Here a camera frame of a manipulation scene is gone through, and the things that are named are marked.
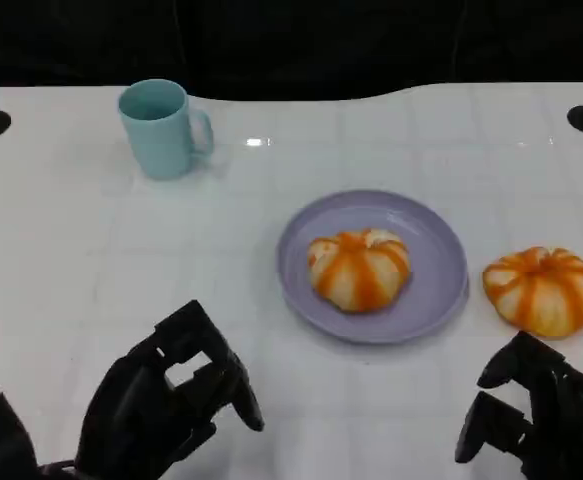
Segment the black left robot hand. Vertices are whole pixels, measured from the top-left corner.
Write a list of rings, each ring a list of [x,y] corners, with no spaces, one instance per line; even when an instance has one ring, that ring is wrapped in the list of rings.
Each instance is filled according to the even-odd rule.
[[[192,300],[110,367],[87,408],[74,467],[89,479],[158,479],[216,433],[213,418],[226,406],[263,430],[247,369]]]

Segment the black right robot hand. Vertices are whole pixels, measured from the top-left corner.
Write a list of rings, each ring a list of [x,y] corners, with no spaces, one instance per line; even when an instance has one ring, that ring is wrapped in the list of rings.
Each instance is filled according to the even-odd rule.
[[[531,420],[487,391],[524,387]],[[466,464],[489,445],[521,461],[527,479],[583,479],[583,373],[564,355],[520,331],[489,360],[455,448]]]

